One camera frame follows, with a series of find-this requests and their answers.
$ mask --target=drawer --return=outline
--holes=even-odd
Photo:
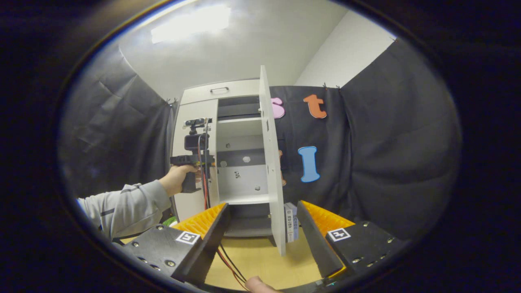
[[[259,79],[213,83],[184,90],[180,104],[184,105],[235,96],[252,96],[258,95],[258,92]]]

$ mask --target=gray jacket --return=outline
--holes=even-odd
[[[141,233],[156,225],[171,205],[158,180],[125,185],[121,191],[100,193],[78,203],[92,223],[110,240]]]

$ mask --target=cabinet handle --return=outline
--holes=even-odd
[[[220,89],[226,89],[227,91],[230,90],[229,87],[224,87],[224,88],[216,88],[216,89],[210,89],[210,93],[214,93],[214,90],[220,90]]]

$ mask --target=cabinet door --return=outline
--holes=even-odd
[[[275,119],[271,107],[268,78],[264,65],[260,67],[259,102],[260,116],[266,157],[266,172],[268,178],[269,210],[271,213],[271,232],[281,256],[286,254],[284,198],[282,196],[282,178],[280,172],[279,147]]]
[[[173,133],[172,156],[191,155],[191,151],[184,149],[184,137],[190,132],[190,128],[182,129],[186,120],[193,120],[197,118],[212,118],[213,122],[208,124],[210,130],[208,131],[208,150],[209,154],[215,156],[216,152],[216,133],[217,133],[217,100],[201,101],[179,106],[177,114],[175,131]],[[202,128],[197,128],[197,133],[202,133]],[[216,168],[210,168],[210,178],[212,182],[209,185],[210,204],[215,205],[219,202],[218,186],[217,186],[217,171]],[[179,216],[179,221],[187,219],[204,211],[204,193],[203,190],[198,190],[194,193],[177,193],[174,196],[176,202],[176,210]]]

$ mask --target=black device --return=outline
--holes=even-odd
[[[208,138],[206,132],[197,133],[196,128],[205,127],[208,123],[212,123],[211,118],[199,118],[194,120],[187,120],[183,127],[190,127],[190,132],[184,137],[184,149],[191,151],[191,155],[181,155],[170,157],[170,164],[176,166],[193,165],[200,166],[201,172],[204,173],[206,180],[210,178],[210,169],[212,163],[215,162],[214,156],[208,154]],[[182,184],[183,193],[194,193],[200,190],[195,187],[195,173],[187,173],[186,178]]]

